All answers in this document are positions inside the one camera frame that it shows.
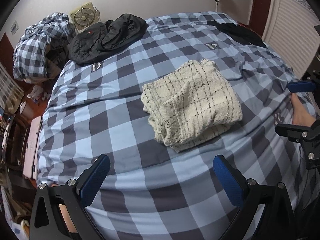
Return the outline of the cream plaid tweed jacket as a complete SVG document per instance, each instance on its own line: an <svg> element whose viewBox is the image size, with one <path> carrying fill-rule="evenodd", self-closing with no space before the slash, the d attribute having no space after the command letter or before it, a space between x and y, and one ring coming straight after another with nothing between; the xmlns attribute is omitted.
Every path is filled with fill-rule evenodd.
<svg viewBox="0 0 320 240"><path fill-rule="evenodd" d="M140 99L155 140L176 152L220 136L243 117L236 92L208 59L146 83Z"/></svg>

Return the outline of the person's bare foot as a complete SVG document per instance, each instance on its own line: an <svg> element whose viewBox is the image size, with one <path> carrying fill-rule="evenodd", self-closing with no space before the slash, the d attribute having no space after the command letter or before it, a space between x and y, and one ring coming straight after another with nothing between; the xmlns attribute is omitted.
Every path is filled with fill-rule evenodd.
<svg viewBox="0 0 320 240"><path fill-rule="evenodd" d="M291 103L293 107L293 119L292 124L298 126L311 127L316 119L311 116L305 109L297 94L291 94Z"/></svg>

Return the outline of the pink box beside bed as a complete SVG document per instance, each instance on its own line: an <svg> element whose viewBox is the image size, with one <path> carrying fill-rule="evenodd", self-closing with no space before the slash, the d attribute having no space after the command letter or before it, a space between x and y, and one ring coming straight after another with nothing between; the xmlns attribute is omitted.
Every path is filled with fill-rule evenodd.
<svg viewBox="0 0 320 240"><path fill-rule="evenodd" d="M37 151L39 149L39 133L42 126L42 116L31 121L28 140L25 148L23 175L29 179L37 179Z"/></svg>

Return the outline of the white louvered closet door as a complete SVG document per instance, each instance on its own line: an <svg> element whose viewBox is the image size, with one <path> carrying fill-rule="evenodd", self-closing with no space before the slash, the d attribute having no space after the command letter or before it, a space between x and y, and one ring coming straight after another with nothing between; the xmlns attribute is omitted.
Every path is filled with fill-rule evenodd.
<svg viewBox="0 0 320 240"><path fill-rule="evenodd" d="M263 40L303 77L319 49L319 19L307 0L271 0Z"/></svg>

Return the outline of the black garment on bed edge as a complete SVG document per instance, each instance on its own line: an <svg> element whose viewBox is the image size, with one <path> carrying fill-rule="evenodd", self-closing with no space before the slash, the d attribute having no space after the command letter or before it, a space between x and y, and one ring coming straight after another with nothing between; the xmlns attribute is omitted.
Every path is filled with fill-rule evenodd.
<svg viewBox="0 0 320 240"><path fill-rule="evenodd" d="M267 48L261 37L242 25L234 23L218 23L216 21L207 21L208 25L215 26L220 32L225 33L236 42L244 46L257 46Z"/></svg>

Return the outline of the blue checkered bed quilt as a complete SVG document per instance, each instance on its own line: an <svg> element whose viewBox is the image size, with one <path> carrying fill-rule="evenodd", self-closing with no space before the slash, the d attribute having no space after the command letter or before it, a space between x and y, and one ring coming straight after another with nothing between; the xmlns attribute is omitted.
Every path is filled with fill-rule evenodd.
<svg viewBox="0 0 320 240"><path fill-rule="evenodd" d="M319 194L301 147L275 133L292 120L296 77L270 47L244 46L208 21L217 12L152 17L142 39L101 63L69 61L43 115L38 183L64 184L101 154L111 170L87 212L109 239L218 239L236 213L212 169L221 154L264 185L282 181L300 211ZM214 61L239 96L243 119L181 153L157 143L140 99L144 84L189 60Z"/></svg>

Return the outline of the white storage rack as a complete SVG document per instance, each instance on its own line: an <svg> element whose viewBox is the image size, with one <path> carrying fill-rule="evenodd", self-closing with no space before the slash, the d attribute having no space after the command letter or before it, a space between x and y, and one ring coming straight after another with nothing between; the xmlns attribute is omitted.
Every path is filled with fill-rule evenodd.
<svg viewBox="0 0 320 240"><path fill-rule="evenodd" d="M20 106L24 91L8 74L1 64L0 70L1 107L8 113L14 114Z"/></svg>

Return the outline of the crumpled blue checkered blanket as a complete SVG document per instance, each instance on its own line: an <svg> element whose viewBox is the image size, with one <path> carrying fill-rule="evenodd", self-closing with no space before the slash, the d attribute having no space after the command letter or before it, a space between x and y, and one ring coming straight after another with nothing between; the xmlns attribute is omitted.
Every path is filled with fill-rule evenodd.
<svg viewBox="0 0 320 240"><path fill-rule="evenodd" d="M75 36L74 25L62 12L50 14L27 27L13 53L14 78L37 84L59 76Z"/></svg>

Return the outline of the black puffer jacket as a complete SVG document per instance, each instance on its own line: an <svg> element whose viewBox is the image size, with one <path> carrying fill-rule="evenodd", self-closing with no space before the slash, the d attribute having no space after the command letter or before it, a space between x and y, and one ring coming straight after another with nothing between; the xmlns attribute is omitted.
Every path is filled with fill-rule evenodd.
<svg viewBox="0 0 320 240"><path fill-rule="evenodd" d="M133 14L95 23L72 39L69 59L79 65L104 61L140 40L147 28L146 21Z"/></svg>

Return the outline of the beige box fan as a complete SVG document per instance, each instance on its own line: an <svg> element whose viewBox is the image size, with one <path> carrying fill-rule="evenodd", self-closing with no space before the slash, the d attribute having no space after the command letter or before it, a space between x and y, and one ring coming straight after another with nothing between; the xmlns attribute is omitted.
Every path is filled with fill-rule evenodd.
<svg viewBox="0 0 320 240"><path fill-rule="evenodd" d="M70 12L71 20L78 32L84 31L91 25L100 22L100 11L93 6L92 2L87 2Z"/></svg>

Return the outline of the white wall outlet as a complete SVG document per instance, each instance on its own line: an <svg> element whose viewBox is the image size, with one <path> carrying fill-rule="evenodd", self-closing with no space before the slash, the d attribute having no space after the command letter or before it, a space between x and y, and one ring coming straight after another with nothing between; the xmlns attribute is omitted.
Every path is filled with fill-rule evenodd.
<svg viewBox="0 0 320 240"><path fill-rule="evenodd" d="M10 32L12 35L15 35L16 31L18 31L19 29L19 25L18 23L15 21L12 26L10 27Z"/></svg>

